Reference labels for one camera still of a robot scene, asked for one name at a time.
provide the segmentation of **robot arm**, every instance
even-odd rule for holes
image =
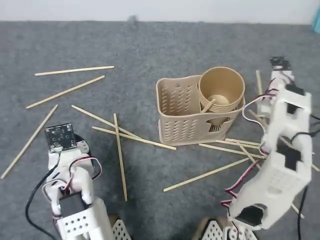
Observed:
[[[276,96],[258,105],[260,115],[269,117],[261,144],[268,155],[261,170],[243,185],[229,208],[229,220],[252,231],[270,228],[311,181],[312,139],[308,134],[297,135],[309,132],[311,94],[295,84],[284,85],[282,79],[276,81],[278,85],[268,89],[273,89]],[[294,140],[286,146],[278,143],[279,137]]]
[[[48,167],[57,163],[58,167],[47,178],[43,190],[51,202],[61,238],[113,240],[106,206],[94,196],[91,160],[96,158],[88,155],[88,145],[76,143],[70,123],[46,128],[46,135],[50,138]]]

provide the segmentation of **white wire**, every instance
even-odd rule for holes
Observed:
[[[100,177],[100,175],[102,174],[102,166],[101,166],[101,163],[99,162],[98,158],[96,157],[91,157],[91,156],[88,156],[88,157],[85,157],[84,159],[79,159],[77,160],[76,162],[74,162],[73,164],[76,164],[76,163],[81,163],[83,161],[86,161],[86,160],[96,160],[96,162],[98,163],[99,167],[100,167],[100,172],[99,172],[99,175],[96,176],[95,179],[97,179],[98,177]],[[68,182],[66,183],[65,186],[70,186],[71,185],[71,181],[72,181],[72,178],[74,177],[74,174],[73,172],[70,172],[70,178],[68,180]]]
[[[247,108],[248,106],[250,106],[250,105],[253,104],[254,102],[258,101],[259,99],[268,98],[268,97],[273,97],[273,96],[265,95],[265,94],[260,95],[260,96],[258,96],[256,99],[252,100],[252,101],[249,102],[247,105],[245,105],[245,106],[243,107],[243,109],[242,109],[242,116],[243,116],[243,118],[246,119],[246,120],[249,121],[249,122],[253,122],[253,123],[259,124],[259,126],[260,126],[260,127],[262,128],[262,130],[263,130],[263,134],[266,134],[266,130],[265,130],[264,126],[263,126],[259,121],[256,121],[256,120],[253,120],[253,119],[250,119],[250,118],[246,117],[246,115],[245,115],[245,110],[246,110],[246,108]]]
[[[61,179],[61,178],[55,178],[55,179],[52,179],[52,180],[50,180],[50,181],[47,181],[43,186],[42,186],[42,193],[43,193],[43,195],[45,196],[45,198],[46,198],[46,200],[49,202],[49,203],[51,203],[51,199],[50,199],[50,197],[49,197],[49,195],[48,195],[48,193],[47,193],[47,186],[49,185],[49,184],[51,184],[51,183],[54,183],[54,182],[62,182],[63,184],[55,184],[55,185],[53,185],[53,186],[51,186],[51,187],[55,187],[55,188],[60,188],[60,187],[65,187],[66,185],[67,185],[67,182],[65,181],[65,180],[63,180],[63,179]]]
[[[257,160],[256,162],[252,163],[245,171],[244,173],[239,177],[239,179],[230,187],[226,188],[225,191],[231,191],[235,188],[235,186],[237,186],[240,181],[242,181],[248,174],[248,172],[250,172],[252,170],[252,168],[257,164],[257,162],[259,162],[259,160]]]

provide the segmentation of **cable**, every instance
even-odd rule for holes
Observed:
[[[58,160],[57,163],[54,165],[53,168],[51,168],[45,175],[44,177],[38,182],[38,184],[35,186],[35,188],[32,190],[31,195],[28,199],[28,202],[25,205],[25,210],[24,210],[24,214],[25,214],[25,218],[28,221],[28,223],[33,226],[34,228],[36,228],[37,230],[39,230],[40,232],[46,234],[48,237],[50,237],[52,240],[57,240],[51,233],[49,233],[48,231],[44,230],[42,227],[38,226],[37,224],[35,224],[30,216],[29,216],[29,209],[30,209],[30,205],[36,195],[37,190],[40,188],[40,186],[42,185],[42,183],[47,179],[47,177],[49,177],[54,170],[58,167],[59,162],[60,162],[60,155],[61,153],[59,152],[58,154]]]
[[[301,212],[302,212],[302,209],[304,208],[307,191],[308,191],[308,185],[305,186],[305,188],[304,188],[304,191],[303,191],[303,194],[302,194],[301,203],[300,203],[300,207],[299,207],[299,213],[298,213],[297,229],[298,229],[298,239],[299,240],[301,240],[301,226],[300,226]]]
[[[239,228],[237,227],[237,225],[233,221],[231,221],[231,223],[233,224],[233,226],[236,229],[236,240],[239,240]]]
[[[54,185],[56,182],[62,182],[62,185],[60,184],[57,184],[57,185]],[[55,188],[60,188],[60,187],[63,187],[63,190],[66,188],[66,186],[67,186],[67,182],[65,181],[65,180],[63,180],[63,179],[61,179],[61,178],[55,178],[55,179],[53,179],[53,180],[50,180],[50,181],[47,181],[43,186],[42,186],[42,193],[43,193],[43,195],[45,196],[45,198],[47,199],[47,201],[49,202],[49,203],[51,203],[51,198],[49,197],[49,195],[48,195],[48,193],[47,193],[47,186],[48,185],[50,185],[50,184],[52,184],[51,185],[51,187],[55,187]]]
[[[80,163],[80,162],[83,162],[83,161],[86,161],[86,160],[96,160],[96,162],[98,163],[99,165],[99,172],[92,177],[93,180],[97,179],[98,177],[100,177],[100,175],[102,174],[102,166],[101,166],[101,163],[99,162],[99,160],[96,158],[96,157],[93,157],[93,156],[85,156],[85,157],[81,157],[81,158],[78,158],[76,160],[74,160],[70,165],[69,165],[69,173],[70,173],[70,179],[69,181],[67,182],[66,186],[64,187],[64,191],[66,192],[67,189],[69,189],[70,185],[71,185],[71,182],[72,182],[72,179],[73,179],[73,176],[74,174],[71,172],[71,167],[73,166],[73,164],[75,163]]]
[[[236,226],[236,224],[234,223],[234,221],[231,220],[231,223],[233,224],[233,226],[234,226],[235,229],[237,230],[236,240],[239,240],[239,228]]]
[[[245,105],[242,109],[242,116],[244,119],[246,119],[247,121],[249,122],[252,122],[252,123],[256,123],[258,124],[262,130],[263,130],[263,134],[266,134],[266,130],[264,128],[264,126],[259,122],[259,121],[256,121],[256,120],[253,120],[253,119],[250,119],[248,117],[246,117],[245,115],[245,110],[248,106],[250,106],[251,104],[253,104],[254,102],[258,101],[259,99],[262,99],[262,98],[265,98],[265,97],[275,97],[276,95],[275,94],[269,94],[269,93],[266,93],[266,94],[261,94],[259,96],[257,96],[255,99],[253,99],[251,102],[249,102],[247,105]]]
[[[284,77],[286,77],[289,80],[290,84],[292,84],[294,86],[296,85],[295,81],[290,76],[285,74],[283,71],[279,71],[279,72],[280,72],[281,75],[283,75]]]
[[[244,180],[244,178],[251,172],[251,170],[258,164],[258,162],[260,161],[261,159],[258,159],[257,161],[255,161],[254,163],[252,163],[248,168],[247,170],[245,170],[245,172],[240,176],[240,178],[231,186],[231,187],[228,187],[225,189],[225,191],[227,193],[229,193],[230,191],[234,190],[235,188],[237,188],[241,183],[242,181]]]
[[[311,114],[310,117],[312,117],[312,118],[317,119],[317,120],[320,121],[320,117],[318,117],[318,116],[315,116],[315,115]]]

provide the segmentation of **perforated plastic part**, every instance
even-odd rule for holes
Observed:
[[[93,208],[59,219],[58,224],[61,226],[60,231],[63,231],[62,235],[67,238],[85,234],[98,227]]]
[[[156,83],[157,108],[160,115],[159,136],[164,144],[179,146],[209,143],[225,134],[245,104],[227,113],[201,113],[198,82],[201,75],[162,78]],[[224,118],[220,125],[208,121]]]
[[[209,222],[201,240],[223,240],[224,234],[217,221]]]
[[[112,231],[114,240],[131,240],[124,222],[120,219],[114,223]]]
[[[245,236],[245,240],[258,240],[256,235],[248,229],[244,231],[244,236]]]
[[[234,226],[227,226],[222,230],[217,221],[211,220],[201,240],[258,240],[251,230],[239,228],[239,235],[237,231]]]

